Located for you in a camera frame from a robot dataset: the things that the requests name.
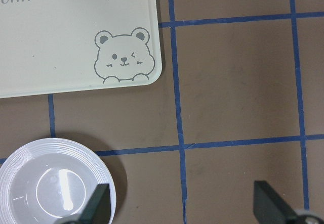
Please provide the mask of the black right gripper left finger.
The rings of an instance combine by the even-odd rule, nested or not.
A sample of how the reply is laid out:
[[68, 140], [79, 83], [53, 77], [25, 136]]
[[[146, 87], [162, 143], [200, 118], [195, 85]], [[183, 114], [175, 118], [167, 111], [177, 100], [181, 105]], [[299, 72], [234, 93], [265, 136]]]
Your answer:
[[109, 223], [110, 217], [110, 186], [99, 184], [78, 218], [78, 223]]

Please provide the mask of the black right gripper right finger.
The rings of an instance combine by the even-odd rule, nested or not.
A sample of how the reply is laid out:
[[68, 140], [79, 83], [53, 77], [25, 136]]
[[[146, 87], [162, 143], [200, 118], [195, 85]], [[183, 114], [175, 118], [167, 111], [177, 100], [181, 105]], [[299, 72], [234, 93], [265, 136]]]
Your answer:
[[254, 181], [253, 214], [260, 224], [299, 223], [297, 213], [266, 181]]

